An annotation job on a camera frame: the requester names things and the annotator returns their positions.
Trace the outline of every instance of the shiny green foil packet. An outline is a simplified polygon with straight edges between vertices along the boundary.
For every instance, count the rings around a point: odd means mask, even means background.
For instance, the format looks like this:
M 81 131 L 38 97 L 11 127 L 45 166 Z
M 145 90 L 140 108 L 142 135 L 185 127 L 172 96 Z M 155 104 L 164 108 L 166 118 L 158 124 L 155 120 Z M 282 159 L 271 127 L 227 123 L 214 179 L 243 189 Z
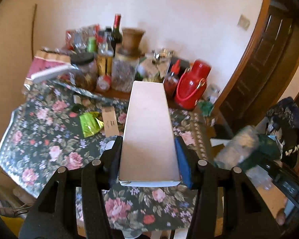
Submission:
M 97 119 L 100 115 L 99 112 L 85 112 L 80 116 L 84 137 L 93 136 L 103 128 L 104 123 Z

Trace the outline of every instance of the wall switch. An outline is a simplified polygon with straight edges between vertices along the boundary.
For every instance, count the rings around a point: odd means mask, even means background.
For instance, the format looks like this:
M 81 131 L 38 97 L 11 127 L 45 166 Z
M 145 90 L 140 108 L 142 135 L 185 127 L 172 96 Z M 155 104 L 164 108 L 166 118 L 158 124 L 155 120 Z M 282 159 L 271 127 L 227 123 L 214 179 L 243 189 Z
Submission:
M 247 19 L 246 16 L 241 14 L 237 26 L 242 27 L 244 30 L 248 30 L 249 25 L 250 20 Z

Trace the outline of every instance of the door panel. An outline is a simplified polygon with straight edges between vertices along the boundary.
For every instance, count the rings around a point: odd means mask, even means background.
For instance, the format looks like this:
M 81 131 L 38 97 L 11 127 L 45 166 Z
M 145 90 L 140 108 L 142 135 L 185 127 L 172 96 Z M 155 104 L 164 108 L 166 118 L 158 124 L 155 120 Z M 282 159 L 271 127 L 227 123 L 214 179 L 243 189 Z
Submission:
M 261 39 L 220 110 L 233 128 L 250 107 L 277 66 L 292 26 L 284 11 L 269 7 Z

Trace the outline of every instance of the floral tablecloth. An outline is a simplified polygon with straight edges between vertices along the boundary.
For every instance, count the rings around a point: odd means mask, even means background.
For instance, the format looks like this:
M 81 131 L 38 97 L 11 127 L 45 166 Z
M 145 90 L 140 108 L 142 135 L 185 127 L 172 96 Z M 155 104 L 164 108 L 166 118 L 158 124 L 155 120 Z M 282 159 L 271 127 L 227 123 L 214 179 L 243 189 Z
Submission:
M 83 167 L 98 159 L 107 144 L 116 138 L 106 138 L 103 130 L 83 137 L 79 116 L 71 111 L 73 94 L 59 84 L 34 85 L 26 103 L 13 112 L 1 141 L 1 167 L 34 197 L 57 168 Z M 81 99 L 87 111 L 100 112 L 102 106 L 113 105 L 123 134 L 128 101 L 102 96 L 93 99 L 81 96 Z M 174 109 L 170 109 L 170 114 L 174 134 L 181 135 L 189 148 L 207 159 L 207 139 L 199 116 Z M 103 193 L 111 227 L 127 233 L 188 227 L 196 196 L 196 191 L 188 190 L 182 183 L 166 188 L 127 187 L 117 183 Z M 77 189 L 77 218 L 83 219 L 80 188 Z

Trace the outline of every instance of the small cardboard box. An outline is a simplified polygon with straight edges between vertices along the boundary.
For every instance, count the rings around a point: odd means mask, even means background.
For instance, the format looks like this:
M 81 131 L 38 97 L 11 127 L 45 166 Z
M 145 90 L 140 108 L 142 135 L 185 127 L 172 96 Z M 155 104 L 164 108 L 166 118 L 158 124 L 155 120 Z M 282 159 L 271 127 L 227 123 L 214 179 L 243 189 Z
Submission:
M 135 187 L 168 187 L 180 183 L 173 127 L 161 83 L 133 83 L 119 181 L 123 186 Z

